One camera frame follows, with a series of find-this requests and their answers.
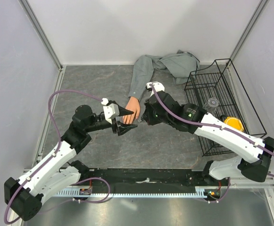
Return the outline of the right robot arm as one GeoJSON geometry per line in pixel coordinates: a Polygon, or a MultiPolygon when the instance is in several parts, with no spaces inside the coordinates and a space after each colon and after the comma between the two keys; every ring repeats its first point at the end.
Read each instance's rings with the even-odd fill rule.
{"type": "Polygon", "coordinates": [[[204,137],[234,152],[237,156],[223,161],[208,161],[202,180],[213,185],[218,180],[241,177],[264,182],[274,151],[274,139],[245,134],[195,104],[180,105],[168,93],[152,94],[145,103],[142,120],[148,125],[165,123],[181,132],[204,137]]]}

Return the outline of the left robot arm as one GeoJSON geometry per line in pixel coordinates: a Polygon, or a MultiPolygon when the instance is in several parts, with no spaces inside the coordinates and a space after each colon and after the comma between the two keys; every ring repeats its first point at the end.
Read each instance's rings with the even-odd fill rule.
{"type": "Polygon", "coordinates": [[[15,222],[8,220],[9,210],[14,211],[19,219],[28,221],[57,192],[71,184],[88,183],[88,168],[81,162],[70,164],[63,172],[58,170],[88,145],[91,141],[90,132],[111,128],[113,133],[121,136],[136,127],[117,121],[117,117],[133,114],[132,111],[119,106],[115,101],[104,99],[101,103],[103,112],[99,115],[88,105],[77,107],[69,128],[49,154],[18,179],[10,177],[5,181],[5,224],[15,222]]]}

